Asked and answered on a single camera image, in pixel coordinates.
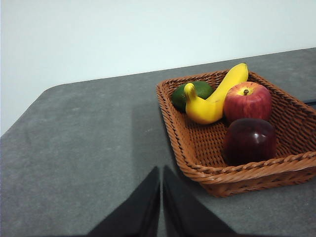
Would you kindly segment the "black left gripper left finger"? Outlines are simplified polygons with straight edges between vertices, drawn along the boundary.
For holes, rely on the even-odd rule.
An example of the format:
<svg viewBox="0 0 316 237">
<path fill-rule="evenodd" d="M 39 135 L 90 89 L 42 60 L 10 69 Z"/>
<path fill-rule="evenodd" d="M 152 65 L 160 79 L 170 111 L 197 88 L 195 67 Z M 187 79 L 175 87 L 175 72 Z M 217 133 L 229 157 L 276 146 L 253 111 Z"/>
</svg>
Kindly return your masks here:
<svg viewBox="0 0 316 237">
<path fill-rule="evenodd" d="M 159 169 L 154 167 L 129 198 L 87 235 L 89 237 L 156 237 L 159 212 Z"/>
</svg>

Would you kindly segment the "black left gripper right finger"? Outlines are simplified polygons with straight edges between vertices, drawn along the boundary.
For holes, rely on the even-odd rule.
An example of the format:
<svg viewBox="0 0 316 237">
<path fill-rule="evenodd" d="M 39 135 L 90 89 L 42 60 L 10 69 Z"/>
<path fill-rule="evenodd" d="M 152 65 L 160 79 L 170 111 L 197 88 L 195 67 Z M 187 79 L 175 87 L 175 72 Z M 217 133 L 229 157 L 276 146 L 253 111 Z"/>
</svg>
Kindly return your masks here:
<svg viewBox="0 0 316 237">
<path fill-rule="evenodd" d="M 235 232 L 201 204 L 180 179 L 163 168 L 163 205 L 167 224 L 180 237 L 230 237 Z"/>
</svg>

